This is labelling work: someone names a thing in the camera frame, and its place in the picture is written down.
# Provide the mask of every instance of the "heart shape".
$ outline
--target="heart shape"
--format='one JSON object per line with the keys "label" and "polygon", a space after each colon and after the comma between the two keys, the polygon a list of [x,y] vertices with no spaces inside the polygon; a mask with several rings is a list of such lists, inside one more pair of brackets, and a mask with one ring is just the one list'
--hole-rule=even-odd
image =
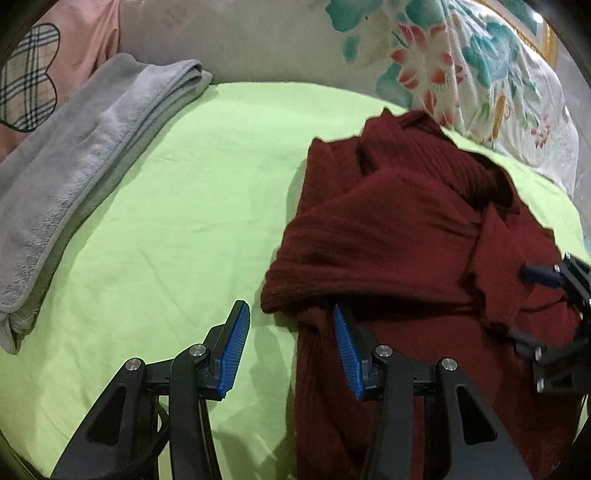
{"label": "heart shape", "polygon": [[56,86],[47,69],[60,47],[54,24],[35,25],[27,32],[0,72],[0,124],[32,132],[54,112]]}

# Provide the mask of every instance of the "pillowcase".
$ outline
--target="pillowcase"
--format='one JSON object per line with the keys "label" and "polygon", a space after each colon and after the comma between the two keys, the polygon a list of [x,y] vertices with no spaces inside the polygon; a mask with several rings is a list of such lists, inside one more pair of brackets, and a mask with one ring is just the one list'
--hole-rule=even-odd
{"label": "pillowcase", "polygon": [[0,70],[0,162],[119,44],[119,0],[60,0]]}
{"label": "pillowcase", "polygon": [[199,58],[216,82],[312,82],[423,108],[573,193],[579,137],[558,77],[475,2],[122,0],[121,50]]}

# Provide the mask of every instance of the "green bed sheet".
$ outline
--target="green bed sheet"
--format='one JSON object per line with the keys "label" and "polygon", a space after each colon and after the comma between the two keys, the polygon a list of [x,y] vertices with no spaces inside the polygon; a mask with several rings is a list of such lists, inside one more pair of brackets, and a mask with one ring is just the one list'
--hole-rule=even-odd
{"label": "green bed sheet", "polygon": [[[262,313],[259,294],[311,140],[358,134],[384,106],[403,112],[328,87],[237,83],[176,115],[70,242],[20,353],[0,353],[0,429],[14,449],[49,474],[125,360],[174,357],[244,299],[252,326],[238,377],[210,408],[220,466],[226,479],[291,478],[296,332]],[[505,167],[560,249],[587,258],[560,189],[450,136]]]}

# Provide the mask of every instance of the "folded gray towel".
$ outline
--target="folded gray towel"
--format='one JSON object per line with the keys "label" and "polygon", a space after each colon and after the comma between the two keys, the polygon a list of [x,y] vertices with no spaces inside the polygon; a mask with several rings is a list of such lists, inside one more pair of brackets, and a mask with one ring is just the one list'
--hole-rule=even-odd
{"label": "folded gray towel", "polygon": [[72,235],[211,82],[195,60],[106,62],[0,164],[0,346],[33,327]]}

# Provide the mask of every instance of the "dark red sweater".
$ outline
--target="dark red sweater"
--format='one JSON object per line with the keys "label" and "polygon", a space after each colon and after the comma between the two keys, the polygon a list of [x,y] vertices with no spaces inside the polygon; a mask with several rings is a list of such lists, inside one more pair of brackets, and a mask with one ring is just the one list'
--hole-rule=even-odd
{"label": "dark red sweater", "polygon": [[[518,279],[526,262],[559,260],[552,232],[506,172],[459,150],[422,112],[384,111],[360,137],[314,140],[297,215],[261,293],[263,311],[282,310],[299,325],[300,480],[357,480],[371,429],[373,406],[355,401],[340,364],[335,299],[412,359],[455,358],[534,477],[546,476],[573,440],[577,399],[538,395],[528,362],[487,328],[570,341],[579,317],[563,292]],[[415,446],[420,452],[419,434]],[[419,454],[416,478],[420,464]]]}

